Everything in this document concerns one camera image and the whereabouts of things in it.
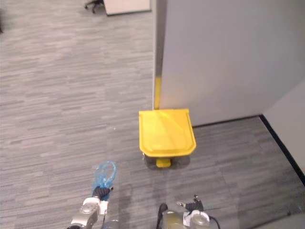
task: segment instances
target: office chair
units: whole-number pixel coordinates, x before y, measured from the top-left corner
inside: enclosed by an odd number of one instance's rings
[[[93,1],[88,2],[85,5],[86,10],[88,9],[89,5],[93,5],[92,13],[95,13],[95,8],[98,7],[98,6],[104,5],[104,0],[93,0]]]

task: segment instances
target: black baseboard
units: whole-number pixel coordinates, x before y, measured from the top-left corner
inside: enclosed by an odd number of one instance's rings
[[[217,125],[217,124],[221,124],[221,123],[235,122],[235,121],[240,121],[240,120],[244,120],[244,119],[248,119],[248,118],[254,118],[254,117],[259,117],[259,114],[258,115],[253,115],[253,116],[242,117],[242,118],[224,120],[224,121],[220,121],[220,122],[214,122],[214,123],[208,123],[208,124],[202,124],[202,125],[194,125],[193,128],[199,128],[199,127],[204,127],[204,126],[208,126],[208,125]]]
[[[268,129],[268,131],[270,132],[270,134],[272,135],[273,139],[279,145],[279,147],[281,148],[282,152],[286,156],[287,160],[291,164],[292,168],[294,168],[296,174],[299,176],[301,182],[305,186],[305,176],[304,176],[304,173],[302,172],[302,170],[300,169],[298,164],[295,162],[294,158],[291,156],[290,152],[288,151],[288,149],[286,148],[284,143],[280,140],[280,138],[278,137],[276,132],[270,126],[270,124],[269,124],[268,120],[266,119],[266,117],[263,114],[261,114],[259,117],[262,120],[262,122],[264,123],[264,125],[266,126],[266,128]]]

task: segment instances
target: cable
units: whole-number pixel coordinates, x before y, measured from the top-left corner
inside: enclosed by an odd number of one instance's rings
[[[158,221],[157,221],[156,229],[160,228],[160,222],[161,222],[162,217],[163,217],[163,212],[165,212],[167,209],[168,209],[168,207],[167,207],[166,204],[163,203],[163,204],[160,205],[159,210],[158,210]]]
[[[210,217],[210,219],[213,219],[216,222],[218,229],[221,229],[218,220],[216,218],[214,218],[213,216],[209,216],[209,217]]]

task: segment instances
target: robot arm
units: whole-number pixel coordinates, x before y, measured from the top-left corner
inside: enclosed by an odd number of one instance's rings
[[[96,187],[92,197],[84,200],[67,229],[92,229],[98,219],[98,215],[107,214],[108,201],[104,201],[104,198],[111,190],[113,188]]]
[[[184,207],[186,210],[188,210],[190,212],[190,214],[194,210],[203,211],[202,202],[198,198],[197,195],[194,195],[194,202],[193,203],[185,204],[185,203],[182,203],[182,202],[177,202],[177,205],[179,205],[181,207]]]

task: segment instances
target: blue plastic bag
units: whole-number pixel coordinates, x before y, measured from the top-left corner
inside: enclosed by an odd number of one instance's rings
[[[92,185],[92,190],[96,187],[106,187],[111,188],[112,182],[116,175],[116,166],[112,161],[106,161],[100,164],[94,173],[95,181]]]

